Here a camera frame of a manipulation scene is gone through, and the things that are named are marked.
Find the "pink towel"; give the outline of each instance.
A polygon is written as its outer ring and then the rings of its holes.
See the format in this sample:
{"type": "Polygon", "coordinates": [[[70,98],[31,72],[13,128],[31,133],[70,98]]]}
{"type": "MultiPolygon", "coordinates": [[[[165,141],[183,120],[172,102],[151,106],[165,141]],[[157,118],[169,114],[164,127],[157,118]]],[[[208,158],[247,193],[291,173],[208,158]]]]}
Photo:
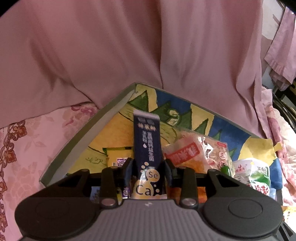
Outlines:
{"type": "Polygon", "coordinates": [[[264,59],[272,67],[270,77],[281,91],[293,83],[296,76],[295,14],[287,7],[264,59]]]}
{"type": "Polygon", "coordinates": [[[262,2],[20,0],[0,18],[0,128],[144,82],[265,136],[262,2]]]}

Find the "white and green snack package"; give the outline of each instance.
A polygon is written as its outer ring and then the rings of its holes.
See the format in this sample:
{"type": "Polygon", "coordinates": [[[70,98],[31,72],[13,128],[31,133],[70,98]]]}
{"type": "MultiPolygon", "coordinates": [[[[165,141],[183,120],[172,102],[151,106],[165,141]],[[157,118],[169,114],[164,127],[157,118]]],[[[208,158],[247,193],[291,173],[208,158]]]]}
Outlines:
{"type": "Polygon", "coordinates": [[[233,162],[234,178],[249,187],[269,196],[270,169],[264,161],[247,158],[233,162]]]}

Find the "green triangle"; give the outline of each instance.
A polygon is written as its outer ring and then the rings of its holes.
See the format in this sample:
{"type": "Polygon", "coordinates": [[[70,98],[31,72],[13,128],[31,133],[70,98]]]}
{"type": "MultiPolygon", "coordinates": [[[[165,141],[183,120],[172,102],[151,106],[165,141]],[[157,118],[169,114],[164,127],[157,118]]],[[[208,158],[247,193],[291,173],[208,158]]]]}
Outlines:
{"type": "Polygon", "coordinates": [[[236,148],[233,148],[232,150],[229,151],[229,155],[231,158],[233,157],[233,154],[235,153],[236,150],[237,150],[236,148]]]}
{"type": "Polygon", "coordinates": [[[137,108],[138,110],[148,112],[148,93],[147,90],[144,91],[142,94],[137,96],[135,99],[128,102],[133,107],[137,108]]]}
{"type": "Polygon", "coordinates": [[[167,122],[171,116],[168,113],[170,109],[170,101],[164,103],[163,105],[159,106],[155,110],[151,111],[153,114],[157,114],[162,122],[167,122]]]}
{"type": "Polygon", "coordinates": [[[216,139],[217,141],[220,141],[220,137],[221,137],[221,132],[222,132],[222,129],[220,129],[216,135],[214,135],[212,138],[216,139]]]}
{"type": "Polygon", "coordinates": [[[205,129],[207,128],[207,123],[209,119],[204,120],[194,131],[205,135],[205,129]]]}
{"type": "Polygon", "coordinates": [[[189,130],[192,129],[192,110],[191,109],[185,114],[180,115],[180,119],[177,126],[180,126],[189,130]]]}

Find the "red label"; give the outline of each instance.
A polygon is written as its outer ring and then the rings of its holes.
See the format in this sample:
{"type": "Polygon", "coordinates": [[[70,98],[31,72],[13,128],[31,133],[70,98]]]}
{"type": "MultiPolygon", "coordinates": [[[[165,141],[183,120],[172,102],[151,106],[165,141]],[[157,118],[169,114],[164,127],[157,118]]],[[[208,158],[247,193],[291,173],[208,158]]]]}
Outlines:
{"type": "Polygon", "coordinates": [[[199,153],[200,151],[198,150],[196,143],[193,142],[182,149],[169,155],[166,154],[165,156],[170,159],[174,165],[179,165],[197,156],[199,153]]]}
{"type": "Polygon", "coordinates": [[[226,144],[224,144],[224,143],[222,143],[222,142],[219,142],[219,141],[217,142],[217,145],[218,145],[218,146],[222,146],[222,147],[224,147],[224,148],[227,147],[226,144]]]}

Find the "blue object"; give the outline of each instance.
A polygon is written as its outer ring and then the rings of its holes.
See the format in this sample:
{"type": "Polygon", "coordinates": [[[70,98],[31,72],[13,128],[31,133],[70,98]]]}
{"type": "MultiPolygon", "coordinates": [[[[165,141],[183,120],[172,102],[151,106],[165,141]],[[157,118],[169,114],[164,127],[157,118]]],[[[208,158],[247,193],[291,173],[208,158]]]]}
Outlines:
{"type": "Polygon", "coordinates": [[[270,187],[276,190],[283,188],[283,180],[281,175],[281,164],[279,159],[275,159],[270,168],[270,187]]]}

